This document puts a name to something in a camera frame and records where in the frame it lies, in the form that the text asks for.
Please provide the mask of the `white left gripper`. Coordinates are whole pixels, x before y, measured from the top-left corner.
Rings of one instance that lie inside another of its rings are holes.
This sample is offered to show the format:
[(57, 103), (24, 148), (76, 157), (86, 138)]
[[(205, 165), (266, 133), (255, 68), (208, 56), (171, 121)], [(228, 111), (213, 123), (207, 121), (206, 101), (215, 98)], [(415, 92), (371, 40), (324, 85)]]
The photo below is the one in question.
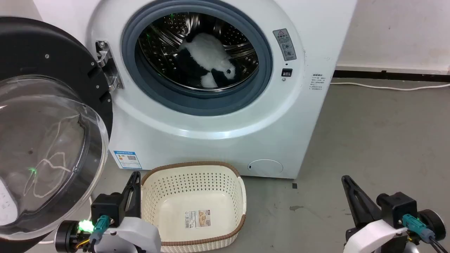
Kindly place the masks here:
[(56, 230), (54, 245), (58, 253), (160, 253), (162, 241), (156, 226), (141, 218), (141, 174), (134, 171), (122, 192), (118, 227), (111, 218), (96, 222), (63, 221)]

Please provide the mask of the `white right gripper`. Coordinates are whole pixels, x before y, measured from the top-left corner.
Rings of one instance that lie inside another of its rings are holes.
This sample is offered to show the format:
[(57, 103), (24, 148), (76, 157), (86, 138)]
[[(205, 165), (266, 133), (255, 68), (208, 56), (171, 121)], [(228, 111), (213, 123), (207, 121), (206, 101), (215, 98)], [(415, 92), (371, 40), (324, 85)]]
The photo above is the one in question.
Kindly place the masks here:
[(342, 185), (355, 227), (360, 229), (351, 233), (345, 253), (419, 253), (420, 243), (431, 245), (437, 253), (446, 252), (440, 243), (446, 227), (436, 212), (425, 209), (416, 218), (405, 214), (399, 220), (400, 228), (393, 228), (381, 220), (378, 205), (349, 175), (342, 176)]

